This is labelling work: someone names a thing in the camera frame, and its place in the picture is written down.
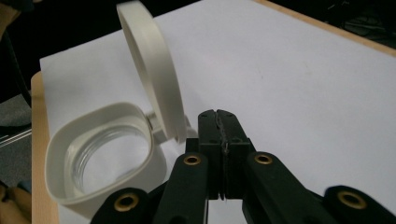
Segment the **white container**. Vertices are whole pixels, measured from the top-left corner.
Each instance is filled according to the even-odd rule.
[[[158,187],[166,175],[160,143],[171,138],[181,143],[187,135],[175,68],[159,28],[140,2],[118,5],[118,12],[154,111],[144,114],[129,103],[109,105],[71,121],[50,140],[45,168],[49,195],[87,218],[118,189],[149,192]],[[118,145],[128,147],[119,151]],[[132,150],[134,156],[108,165],[113,150]],[[92,157],[99,164],[91,164]],[[101,184],[89,185],[90,178]]]

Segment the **black metal bracket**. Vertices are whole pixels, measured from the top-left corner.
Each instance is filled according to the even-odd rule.
[[[243,200],[248,224],[396,224],[370,196],[338,186],[321,197],[306,189],[274,155],[256,151],[236,116],[208,110],[198,138],[187,139],[169,180],[147,194],[122,189],[103,203],[91,224],[207,223],[208,200]]]

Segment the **brass insert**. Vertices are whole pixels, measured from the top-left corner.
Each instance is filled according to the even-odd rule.
[[[272,163],[272,158],[266,155],[257,155],[254,160],[260,164],[268,165]]]
[[[197,157],[197,156],[188,156],[186,158],[184,158],[184,163],[188,164],[188,165],[197,165],[201,162],[201,158]]]
[[[346,206],[349,206],[351,208],[355,209],[364,209],[367,207],[366,201],[363,200],[361,196],[354,192],[349,192],[349,191],[340,191],[337,194],[338,200],[340,200],[341,203],[345,204]]]
[[[128,212],[139,203],[139,197],[134,193],[124,193],[115,202],[114,209],[119,212]]]

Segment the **plastic lid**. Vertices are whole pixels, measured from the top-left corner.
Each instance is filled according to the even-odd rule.
[[[117,6],[137,72],[166,138],[186,139],[177,75],[160,29],[140,2]]]

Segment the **white sheet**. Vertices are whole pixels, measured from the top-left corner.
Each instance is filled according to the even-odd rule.
[[[246,0],[205,0],[155,20],[194,128],[201,112],[228,110],[308,189],[351,186],[396,213],[395,58]],[[104,105],[150,111],[122,32],[44,58],[41,69],[50,136]],[[184,148],[163,150],[171,163]],[[213,202],[209,223],[246,223],[240,208]],[[88,223],[62,207],[60,220]]]

